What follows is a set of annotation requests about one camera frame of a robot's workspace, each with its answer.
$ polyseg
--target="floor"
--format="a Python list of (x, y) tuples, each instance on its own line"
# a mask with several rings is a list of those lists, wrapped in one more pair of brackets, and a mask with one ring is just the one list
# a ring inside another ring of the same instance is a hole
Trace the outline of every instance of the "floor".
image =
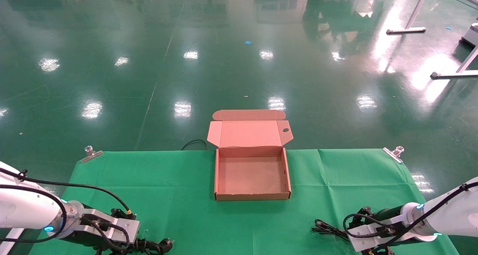
[(217, 110), (269, 108), (288, 116), (289, 149), (404, 146), (432, 199), (478, 175), (477, 80), (429, 78), (466, 58), (477, 14), (426, 0), (425, 33), (387, 35), (416, 2), (0, 0), (0, 157), (68, 181), (89, 144), (178, 150)]

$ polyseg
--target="table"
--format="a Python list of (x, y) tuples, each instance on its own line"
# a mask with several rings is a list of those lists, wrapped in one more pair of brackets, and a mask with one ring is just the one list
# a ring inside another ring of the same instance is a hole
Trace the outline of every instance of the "table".
[[(288, 150), (287, 156), (289, 200), (214, 201), (214, 151), (104, 152), (77, 163), (70, 182), (115, 192), (138, 214), (140, 236), (175, 240), (170, 255), (356, 255), (342, 239), (312, 232), (314, 219), (341, 227), (346, 215), (364, 206), (378, 211), (425, 202), (406, 166), (381, 149)], [(68, 187), (63, 199), (104, 212), (120, 207), (90, 189)], [(458, 254), (445, 235), (393, 250), (397, 255)], [(35, 244), (30, 254), (52, 251), (94, 254), (58, 239)]]
[[(467, 0), (470, 3), (473, 3), (475, 5), (478, 5), (478, 0)], [(400, 28), (400, 29), (388, 29), (387, 34), (405, 34), (405, 33), (410, 33), (410, 32), (425, 32), (426, 28), (425, 27), (412, 27), (412, 24), (420, 11), (420, 8), (422, 7), (423, 3), (425, 0), (418, 0), (417, 5), (415, 5), (415, 9), (413, 9), (412, 15), (408, 19), (407, 24), (405, 25), (405, 28)], [(471, 62), (475, 59), (475, 57), (478, 55), (478, 47), (475, 47), (473, 51), (468, 55), (468, 57), (463, 61), (463, 63), (459, 66), (459, 68), (456, 70), (456, 73), (437, 73), (433, 72), (430, 77), (434, 80), (439, 79), (439, 78), (458, 78), (458, 77), (474, 77), (478, 76), (478, 70), (466, 70), (465, 69), (471, 64)]]

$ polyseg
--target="open cardboard box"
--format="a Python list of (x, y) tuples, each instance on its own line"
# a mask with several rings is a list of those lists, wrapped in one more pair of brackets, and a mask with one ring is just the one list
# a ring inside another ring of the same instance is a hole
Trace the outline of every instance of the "open cardboard box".
[(283, 145), (292, 140), (278, 110), (221, 110), (213, 114), (208, 141), (215, 153), (214, 197), (229, 200), (287, 200), (291, 183)]

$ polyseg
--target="plug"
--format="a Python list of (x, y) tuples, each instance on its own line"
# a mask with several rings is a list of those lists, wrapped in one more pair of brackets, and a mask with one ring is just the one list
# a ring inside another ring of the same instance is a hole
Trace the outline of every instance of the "plug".
[(161, 242), (159, 242), (162, 254), (168, 253), (169, 250), (173, 248), (173, 242), (174, 241), (169, 240), (169, 238), (164, 238), (161, 240)]

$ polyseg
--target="black wire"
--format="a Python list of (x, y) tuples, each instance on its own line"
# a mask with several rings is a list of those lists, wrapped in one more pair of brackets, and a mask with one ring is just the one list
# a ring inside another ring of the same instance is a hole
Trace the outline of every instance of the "black wire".
[(427, 213), (423, 214), (423, 216), (421, 216), (420, 218), (418, 218), (416, 221), (414, 221), (412, 224), (410, 224), (409, 226), (407, 226), (405, 229), (403, 229), (402, 231), (400, 231), (400, 233), (398, 233), (394, 238), (392, 238), (391, 240), (389, 240), (387, 243), (384, 243), (382, 245), (379, 245), (377, 246), (376, 248), (374, 248), (373, 250), (371, 250), (369, 252), (369, 254), (373, 254), (374, 252), (378, 251), (378, 250), (381, 250), (383, 248), (387, 248), (388, 246), (390, 246), (392, 243), (394, 243), (395, 241), (397, 241), (399, 238), (401, 238), (405, 233), (408, 233), (408, 231), (410, 231), (411, 229), (413, 229), (413, 227), (415, 227), (418, 223), (421, 223), (424, 219), (426, 219), (428, 216), (430, 216), (431, 214), (433, 214), (435, 211), (437, 211), (440, 207), (442, 207), (444, 204), (446, 204), (449, 200), (453, 199), (453, 197), (459, 195), (461, 192), (464, 192), (464, 191), (468, 191), (468, 189), (470, 188), (473, 188), (473, 187), (476, 187), (478, 186), (478, 182), (473, 182), (473, 183), (470, 183), (470, 184), (463, 184), (461, 185), (457, 190), (455, 190), (454, 192), (452, 192), (451, 194), (449, 194), (447, 197), (445, 197), (445, 199), (441, 200), (436, 206), (432, 207), (432, 209), (430, 209)]
[(13, 173), (11, 171), (8, 171), (4, 168), (0, 168), (0, 173), (4, 173), (6, 175), (10, 175), (12, 177), (15, 177), (21, 181), (30, 181), (30, 182), (36, 182), (36, 183), (41, 183), (41, 184), (48, 184), (48, 185), (58, 185), (58, 186), (66, 186), (66, 187), (84, 187), (84, 188), (89, 188), (89, 189), (96, 189), (96, 190), (100, 190), (102, 192), (106, 192), (107, 194), (111, 195), (112, 197), (114, 197), (114, 199), (116, 199), (125, 209), (126, 209), (126, 212), (127, 214), (131, 214), (131, 210), (130, 208), (125, 204), (125, 202), (123, 202), (123, 200), (121, 200), (116, 194), (114, 194), (113, 192), (110, 192), (109, 190), (107, 189), (103, 189), (102, 187), (96, 187), (96, 186), (92, 186), (92, 185), (86, 185), (86, 184), (75, 184), (75, 183), (65, 183), (65, 182), (55, 182), (55, 181), (47, 181), (47, 180), (36, 180), (34, 178), (30, 178), (30, 177), (26, 177), (24, 174), (23, 175), (20, 175), (20, 174), (17, 174), (17, 173)]
[(337, 229), (336, 227), (331, 226), (330, 224), (326, 223), (323, 220), (317, 219), (317, 220), (315, 220), (315, 222), (316, 222), (316, 226), (311, 228), (312, 231), (316, 231), (319, 234), (334, 234), (334, 235), (342, 238), (343, 240), (350, 242), (350, 240), (347, 237), (347, 234), (345, 233), (345, 231), (341, 231), (341, 230)]
[(195, 139), (195, 140), (191, 140), (189, 141), (188, 143), (186, 143), (186, 145), (184, 145), (181, 150), (184, 150), (187, 146), (189, 146), (191, 143), (194, 143), (194, 142), (198, 142), (198, 141), (201, 141), (202, 143), (204, 143), (204, 150), (208, 150), (208, 144), (206, 143), (206, 141), (202, 140), (202, 139)]
[(370, 237), (376, 237), (376, 236), (379, 236), (380, 233), (377, 232), (377, 233), (370, 233), (370, 234), (362, 234), (362, 235), (358, 235), (358, 234), (353, 234), (351, 232), (348, 231), (347, 229), (347, 220), (350, 219), (351, 217), (360, 217), (360, 218), (364, 218), (366, 220), (369, 220), (369, 221), (372, 221), (373, 223), (377, 223), (378, 225), (384, 227), (384, 228), (389, 228), (389, 229), (392, 229), (394, 230), (393, 226), (390, 226), (388, 224), (384, 224), (384, 223), (381, 223), (380, 221), (377, 221), (376, 219), (374, 218), (371, 218), (367, 215), (364, 215), (364, 214), (358, 214), (358, 213), (354, 213), (354, 214), (350, 214), (348, 215), (347, 217), (345, 217), (344, 221), (343, 221), (343, 226), (344, 226), (344, 231), (354, 237), (354, 238), (370, 238)]
[[(86, 223), (88, 223), (90, 226), (92, 226), (93, 228), (95, 228), (99, 234), (101, 234), (101, 237), (106, 241), (106, 244), (108, 245), (109, 248), (111, 249), (114, 249), (114, 250), (118, 250), (118, 251), (124, 251), (124, 250), (127, 250), (128, 249), (128, 246), (130, 245), (130, 236), (128, 235), (128, 232), (120, 227), (120, 226), (117, 226), (115, 224), (111, 224), (111, 223), (103, 223), (103, 222), (100, 222), (100, 223), (94, 223), (93, 221), (85, 218), (85, 217), (82, 217), (81, 218), (82, 221), (85, 221)], [(106, 235), (105, 233), (103, 233), (103, 230), (99, 227), (99, 224), (101, 225), (105, 225), (107, 227), (112, 227), (112, 228), (115, 228), (115, 229), (118, 229), (120, 231), (122, 231), (126, 237), (126, 246), (125, 247), (121, 247), (121, 246), (118, 246), (118, 245), (115, 245)]]
[(27, 191), (27, 192), (34, 192), (34, 193), (41, 194), (41, 195), (44, 195), (46, 197), (49, 197), (50, 199), (55, 201), (56, 204), (58, 204), (58, 206), (61, 209), (62, 218), (63, 218), (63, 222), (62, 222), (60, 228), (58, 229), (58, 231), (56, 233), (54, 233), (53, 235), (47, 237), (47, 238), (37, 239), (37, 240), (17, 239), (17, 238), (0, 238), (0, 241), (17, 242), (17, 243), (41, 243), (41, 242), (45, 242), (45, 241), (48, 241), (48, 240), (51, 240), (51, 239), (55, 238), (56, 236), (58, 236), (63, 231), (63, 228), (65, 228), (66, 218), (67, 218), (65, 206), (53, 194), (50, 194), (49, 192), (45, 192), (45, 191), (42, 191), (42, 190), (39, 190), (39, 189), (33, 189), (33, 188), (30, 188), (30, 187), (22, 187), (22, 186), (16, 186), (16, 185), (3, 185), (3, 184), (1, 184), (0, 189), (24, 190), (24, 191)]
[[(83, 217), (82, 220), (86, 221), (90, 226), (93, 226), (100, 234), (101, 237), (106, 241), (106, 244), (110, 249), (117, 250), (117, 251), (139, 251), (141, 253), (146, 253), (147, 255), (162, 255), (162, 248), (160, 243), (153, 242), (153, 241), (147, 241), (146, 239), (139, 239), (136, 238), (136, 240), (133, 242), (133, 244), (130, 243), (130, 237), (128, 235), (128, 232), (121, 226), (118, 226), (116, 224), (112, 223), (105, 223), (105, 222), (99, 222), (98, 224), (92, 222), (91, 220)], [(125, 247), (121, 247), (121, 245), (115, 245), (104, 233), (103, 230), (101, 230), (100, 226), (106, 226), (106, 227), (112, 227), (117, 230), (120, 230), (121, 232), (124, 233), (126, 237), (126, 244)]]

